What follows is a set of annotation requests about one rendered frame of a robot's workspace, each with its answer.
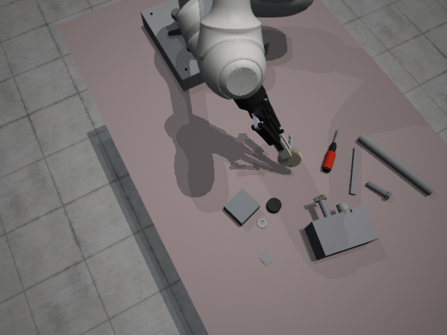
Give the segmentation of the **black cylinder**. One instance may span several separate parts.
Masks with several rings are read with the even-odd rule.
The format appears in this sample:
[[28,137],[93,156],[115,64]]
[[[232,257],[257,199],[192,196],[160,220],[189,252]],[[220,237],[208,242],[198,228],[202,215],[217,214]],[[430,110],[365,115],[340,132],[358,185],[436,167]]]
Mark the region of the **black cylinder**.
[[270,198],[266,204],[266,208],[270,213],[277,213],[281,209],[281,201],[277,198]]

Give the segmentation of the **red-handled screwdriver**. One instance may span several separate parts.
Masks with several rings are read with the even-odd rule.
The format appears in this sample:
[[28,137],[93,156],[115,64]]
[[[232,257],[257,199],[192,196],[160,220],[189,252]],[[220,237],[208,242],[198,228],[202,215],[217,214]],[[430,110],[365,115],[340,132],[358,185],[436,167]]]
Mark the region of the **red-handled screwdriver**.
[[333,165],[334,160],[335,160],[335,156],[336,156],[335,151],[336,151],[336,148],[337,148],[336,140],[337,140],[338,133],[339,133],[339,128],[337,129],[334,142],[332,142],[332,144],[330,145],[329,150],[326,152],[325,159],[324,159],[324,162],[323,162],[323,165],[322,165],[322,171],[327,172],[327,173],[329,173],[331,171],[332,165]]

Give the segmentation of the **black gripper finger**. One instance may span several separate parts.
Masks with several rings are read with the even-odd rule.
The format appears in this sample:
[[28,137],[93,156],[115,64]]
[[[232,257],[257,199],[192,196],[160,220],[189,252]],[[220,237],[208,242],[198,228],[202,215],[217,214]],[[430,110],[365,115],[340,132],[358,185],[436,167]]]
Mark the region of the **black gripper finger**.
[[282,140],[285,142],[286,146],[291,149],[291,146],[289,145],[289,143],[287,142],[286,138],[283,135],[284,129],[280,130],[280,128],[279,128],[279,127],[281,127],[281,124],[279,123],[279,120],[278,120],[276,114],[274,113],[274,110],[269,102],[267,94],[265,95],[264,99],[265,100],[262,100],[261,103],[263,104],[263,106],[265,106],[266,111],[267,111],[268,115],[270,116],[270,121],[271,121],[272,125],[274,126],[275,130],[278,132],[278,134],[282,138]]
[[274,145],[282,159],[291,157],[291,152],[270,122],[270,116],[264,106],[261,107],[261,112],[265,116],[262,121],[259,121],[256,115],[252,113],[254,125],[251,125],[251,129],[256,131],[270,146]]

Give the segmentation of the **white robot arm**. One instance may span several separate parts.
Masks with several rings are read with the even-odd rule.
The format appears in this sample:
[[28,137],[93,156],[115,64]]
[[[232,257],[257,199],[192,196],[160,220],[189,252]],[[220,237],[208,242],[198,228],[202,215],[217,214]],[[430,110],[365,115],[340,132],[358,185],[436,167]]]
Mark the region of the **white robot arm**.
[[166,31],[168,36],[183,36],[206,85],[216,95],[228,100],[249,98],[266,75],[261,22],[256,17],[295,15],[313,1],[178,0],[179,8],[171,12],[176,22]]

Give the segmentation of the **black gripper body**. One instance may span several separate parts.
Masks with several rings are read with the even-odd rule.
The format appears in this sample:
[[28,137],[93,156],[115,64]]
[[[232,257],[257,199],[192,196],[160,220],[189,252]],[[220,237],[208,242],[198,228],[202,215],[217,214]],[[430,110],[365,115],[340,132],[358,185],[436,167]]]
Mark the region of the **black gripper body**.
[[249,98],[233,99],[233,100],[241,110],[248,111],[249,116],[252,119],[253,119],[252,113],[254,113],[256,117],[259,119],[259,121],[262,121],[265,119],[265,116],[261,112],[261,107],[263,106],[261,101],[264,100],[265,95],[266,91],[262,85],[261,88],[253,96]]

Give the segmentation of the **grey camshaft with cream gear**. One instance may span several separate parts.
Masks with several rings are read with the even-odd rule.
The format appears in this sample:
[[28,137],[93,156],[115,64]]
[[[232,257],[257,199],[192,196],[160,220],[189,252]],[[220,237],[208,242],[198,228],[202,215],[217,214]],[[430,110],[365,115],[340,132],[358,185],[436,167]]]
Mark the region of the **grey camshaft with cream gear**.
[[282,159],[281,156],[278,154],[277,159],[279,163],[281,163],[281,165],[283,166],[286,167],[295,167],[296,165],[298,166],[302,162],[302,154],[298,150],[293,148],[294,146],[293,135],[289,135],[288,143],[291,146],[291,149],[289,148],[289,151],[291,152],[292,156]]

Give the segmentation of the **grey flat bar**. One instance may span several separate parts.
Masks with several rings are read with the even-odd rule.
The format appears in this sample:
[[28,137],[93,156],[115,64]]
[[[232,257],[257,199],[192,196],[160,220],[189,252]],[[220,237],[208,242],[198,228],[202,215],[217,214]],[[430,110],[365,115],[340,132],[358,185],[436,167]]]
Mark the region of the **grey flat bar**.
[[353,160],[351,168],[351,183],[349,195],[356,195],[357,179],[358,179],[358,164],[359,164],[360,148],[353,148]]

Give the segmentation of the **long grey metal bar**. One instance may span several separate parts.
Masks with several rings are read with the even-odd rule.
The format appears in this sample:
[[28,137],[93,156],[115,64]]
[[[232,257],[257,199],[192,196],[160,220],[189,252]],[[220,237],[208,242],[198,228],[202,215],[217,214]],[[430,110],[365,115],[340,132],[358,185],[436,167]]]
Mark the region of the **long grey metal bar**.
[[363,133],[357,141],[368,148],[372,153],[377,155],[394,170],[399,172],[403,177],[408,179],[412,184],[417,186],[425,194],[431,195],[435,191],[436,188],[433,185],[423,179],[419,174],[414,172],[411,168],[393,156],[389,151],[384,149],[366,134]]

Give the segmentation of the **grey metal bolt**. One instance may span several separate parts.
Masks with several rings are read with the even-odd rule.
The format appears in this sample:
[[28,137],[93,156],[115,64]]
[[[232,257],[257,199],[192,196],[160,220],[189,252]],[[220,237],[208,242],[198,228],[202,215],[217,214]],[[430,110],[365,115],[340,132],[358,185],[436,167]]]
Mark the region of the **grey metal bolt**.
[[384,197],[384,199],[386,199],[386,200],[388,200],[389,197],[392,195],[391,192],[389,192],[389,191],[386,192],[385,190],[383,190],[382,188],[379,188],[378,186],[376,186],[375,184],[371,183],[370,181],[368,182],[367,187],[369,187],[373,191],[376,191],[377,193],[382,195]]

